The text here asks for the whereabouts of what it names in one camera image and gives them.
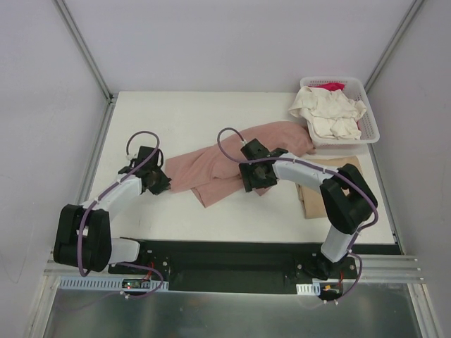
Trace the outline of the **pink printed t shirt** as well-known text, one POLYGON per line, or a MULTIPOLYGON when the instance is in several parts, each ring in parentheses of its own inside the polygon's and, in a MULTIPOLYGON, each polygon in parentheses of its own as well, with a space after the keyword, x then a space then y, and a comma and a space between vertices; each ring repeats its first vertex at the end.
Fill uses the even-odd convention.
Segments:
MULTIPOLYGON (((240 132, 248 142, 258 139, 268 150, 288 150, 300 157, 311 154, 314 145, 307 129, 288 121, 268 123, 240 132)), ((171 178, 170 191, 191 191, 203 207, 207 208, 244 188, 239 165, 226 156, 241 161, 245 156, 240 149, 240 136, 233 134, 217 144, 166 160, 165 174, 171 178)))

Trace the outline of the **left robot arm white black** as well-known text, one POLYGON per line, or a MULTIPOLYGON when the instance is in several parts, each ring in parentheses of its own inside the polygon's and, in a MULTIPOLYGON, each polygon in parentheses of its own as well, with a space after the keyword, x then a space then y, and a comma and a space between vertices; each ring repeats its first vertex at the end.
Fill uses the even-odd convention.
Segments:
POLYGON ((170 188, 171 179, 162 166, 162 150, 141 146, 130 164, 120 169, 113 183, 98 196, 64 206, 54 261, 78 268, 83 276, 117 263, 124 263, 134 274, 143 273, 149 265, 148 255, 140 251, 137 240, 112 237, 111 222, 143 193, 158 195, 170 188))

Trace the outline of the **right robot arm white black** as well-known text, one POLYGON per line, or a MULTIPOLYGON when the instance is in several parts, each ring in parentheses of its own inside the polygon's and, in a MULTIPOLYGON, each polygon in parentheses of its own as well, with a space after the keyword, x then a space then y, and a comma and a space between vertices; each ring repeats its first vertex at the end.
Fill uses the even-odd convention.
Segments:
POLYGON ((358 167, 321 166, 284 149, 242 152, 239 164, 245 190, 265 189, 287 180, 317 191, 323 200, 330 229, 320 251, 303 265, 311 277, 327 280, 342 270, 342 260, 355 242, 360 225, 377 215, 378 202, 358 167))

